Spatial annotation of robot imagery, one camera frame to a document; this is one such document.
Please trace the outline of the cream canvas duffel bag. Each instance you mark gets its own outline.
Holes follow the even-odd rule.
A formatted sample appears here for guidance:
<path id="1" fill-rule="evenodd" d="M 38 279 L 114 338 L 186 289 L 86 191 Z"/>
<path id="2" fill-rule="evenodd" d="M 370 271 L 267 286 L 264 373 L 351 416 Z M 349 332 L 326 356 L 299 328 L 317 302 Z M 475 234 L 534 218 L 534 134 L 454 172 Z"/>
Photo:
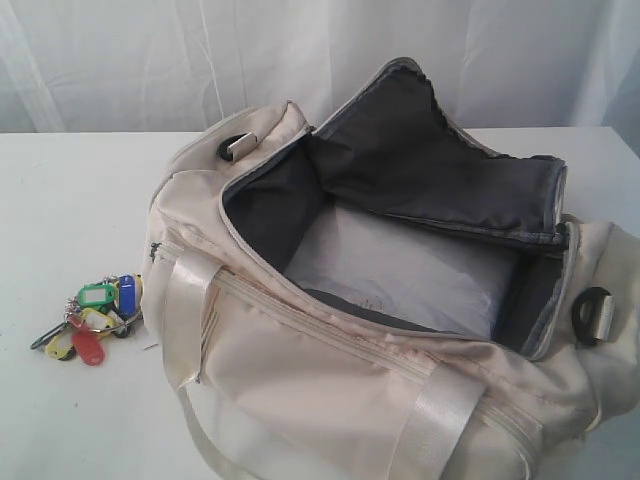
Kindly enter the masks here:
<path id="1" fill-rule="evenodd" d="M 531 479 L 639 403 L 639 241 L 466 134 L 412 59 L 321 126 L 252 108 L 170 161 L 142 313 L 222 479 Z"/>

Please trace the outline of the bunch of colourful key tags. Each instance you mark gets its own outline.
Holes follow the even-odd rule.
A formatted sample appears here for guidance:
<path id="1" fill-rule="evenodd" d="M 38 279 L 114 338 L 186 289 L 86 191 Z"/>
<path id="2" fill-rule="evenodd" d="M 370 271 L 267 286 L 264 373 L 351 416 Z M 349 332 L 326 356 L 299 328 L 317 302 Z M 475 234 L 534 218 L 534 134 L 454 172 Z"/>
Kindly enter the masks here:
<path id="1" fill-rule="evenodd" d="M 142 320 L 142 294 L 139 274 L 107 276 L 86 284 L 66 301 L 62 321 L 36 338 L 30 349 L 60 362 L 78 358 L 97 367 L 106 358 L 102 341 L 129 337 Z"/>

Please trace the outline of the white foam block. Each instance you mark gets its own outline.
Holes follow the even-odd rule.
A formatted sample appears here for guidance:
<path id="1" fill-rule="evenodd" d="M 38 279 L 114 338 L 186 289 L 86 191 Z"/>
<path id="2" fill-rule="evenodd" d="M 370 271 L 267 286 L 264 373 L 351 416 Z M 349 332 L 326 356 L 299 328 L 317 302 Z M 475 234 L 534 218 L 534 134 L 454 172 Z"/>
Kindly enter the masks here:
<path id="1" fill-rule="evenodd" d="M 285 275 L 357 316 L 488 339 L 517 260 L 505 247 L 336 204 L 312 223 Z"/>

